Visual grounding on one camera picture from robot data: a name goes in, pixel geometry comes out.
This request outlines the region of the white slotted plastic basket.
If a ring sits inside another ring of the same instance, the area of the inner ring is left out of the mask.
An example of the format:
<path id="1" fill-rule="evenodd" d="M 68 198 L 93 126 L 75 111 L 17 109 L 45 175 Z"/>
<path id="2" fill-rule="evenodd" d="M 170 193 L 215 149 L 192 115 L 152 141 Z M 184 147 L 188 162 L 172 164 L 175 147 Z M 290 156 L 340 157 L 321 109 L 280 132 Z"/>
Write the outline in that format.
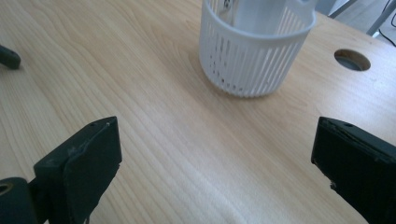
<path id="1" fill-rule="evenodd" d="M 199 60 L 207 78 L 239 97 L 276 91 L 316 23 L 317 2 L 287 0 L 275 21 L 245 31 L 216 14 L 220 0 L 203 0 Z"/>

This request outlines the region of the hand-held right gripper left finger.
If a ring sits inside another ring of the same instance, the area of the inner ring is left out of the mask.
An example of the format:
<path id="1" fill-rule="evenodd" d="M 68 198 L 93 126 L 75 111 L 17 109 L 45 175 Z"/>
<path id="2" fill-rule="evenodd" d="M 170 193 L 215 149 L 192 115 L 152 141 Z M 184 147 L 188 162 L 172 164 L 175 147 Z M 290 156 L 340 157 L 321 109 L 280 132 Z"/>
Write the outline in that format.
<path id="1" fill-rule="evenodd" d="M 83 224 L 122 162 L 118 120 L 94 121 L 34 165 L 35 182 L 49 199 L 50 224 Z"/>

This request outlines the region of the white metal desk frame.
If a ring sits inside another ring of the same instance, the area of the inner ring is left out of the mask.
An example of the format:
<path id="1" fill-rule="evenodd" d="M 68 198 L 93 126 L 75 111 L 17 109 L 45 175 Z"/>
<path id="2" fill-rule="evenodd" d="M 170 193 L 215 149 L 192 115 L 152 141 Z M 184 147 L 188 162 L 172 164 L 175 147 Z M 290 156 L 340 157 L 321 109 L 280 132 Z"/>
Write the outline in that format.
<path id="1" fill-rule="evenodd" d="M 340 8 L 333 18 L 356 30 L 366 33 L 388 7 L 391 0 L 351 0 Z M 396 39 L 396 10 L 386 19 L 380 31 L 388 38 Z"/>

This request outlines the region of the white bottle with blue cap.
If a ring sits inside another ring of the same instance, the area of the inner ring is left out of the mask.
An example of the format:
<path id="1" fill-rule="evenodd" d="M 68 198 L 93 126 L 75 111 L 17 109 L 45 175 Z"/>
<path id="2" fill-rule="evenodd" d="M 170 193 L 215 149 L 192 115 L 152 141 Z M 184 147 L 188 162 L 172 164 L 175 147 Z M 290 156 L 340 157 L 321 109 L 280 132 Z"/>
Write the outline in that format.
<path id="1" fill-rule="evenodd" d="M 287 0 L 220 0 L 216 14 L 232 27 L 260 30 L 267 21 L 275 21 Z"/>

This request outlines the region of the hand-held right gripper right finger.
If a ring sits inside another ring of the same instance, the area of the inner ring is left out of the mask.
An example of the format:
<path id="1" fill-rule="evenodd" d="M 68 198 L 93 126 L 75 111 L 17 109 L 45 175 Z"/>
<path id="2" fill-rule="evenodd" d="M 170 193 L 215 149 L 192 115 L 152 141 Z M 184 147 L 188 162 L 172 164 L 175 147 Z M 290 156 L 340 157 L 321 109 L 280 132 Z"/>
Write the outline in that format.
<path id="1" fill-rule="evenodd" d="M 321 117 L 311 162 L 370 224 L 396 224 L 396 146 L 350 123 Z"/>

